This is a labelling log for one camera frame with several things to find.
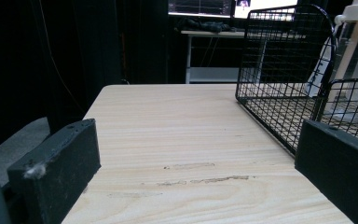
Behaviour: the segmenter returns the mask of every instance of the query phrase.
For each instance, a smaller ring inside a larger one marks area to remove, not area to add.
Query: white container
[[[336,62],[332,78],[358,78],[358,0],[347,6],[342,15],[335,18],[338,26],[342,25],[337,43]],[[332,114],[333,119],[358,122],[358,82],[340,86],[343,91],[332,90],[328,102],[340,101],[340,104],[326,105],[325,114]]]

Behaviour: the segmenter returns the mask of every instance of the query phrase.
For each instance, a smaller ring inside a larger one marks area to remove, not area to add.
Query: wood grain
[[[235,85],[108,86],[102,168],[64,223],[350,223],[237,103]]]

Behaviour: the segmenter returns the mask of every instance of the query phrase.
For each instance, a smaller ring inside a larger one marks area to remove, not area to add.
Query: wire mesh
[[[328,82],[333,31],[313,5],[248,15],[236,98],[294,155],[304,119],[358,136],[358,79]]]

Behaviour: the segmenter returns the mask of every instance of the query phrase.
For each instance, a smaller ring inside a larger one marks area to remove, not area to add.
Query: wooden table
[[[351,223],[234,94],[233,84],[104,88],[86,115],[102,168],[64,223]]]

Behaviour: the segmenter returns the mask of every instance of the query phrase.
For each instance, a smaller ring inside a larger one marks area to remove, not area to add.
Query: white desk
[[[186,84],[190,82],[237,82],[238,67],[191,67],[191,46],[193,37],[243,38],[244,32],[182,31],[181,34],[188,35]]]
[[[351,223],[237,103],[235,85],[108,86],[102,168],[63,223]]]

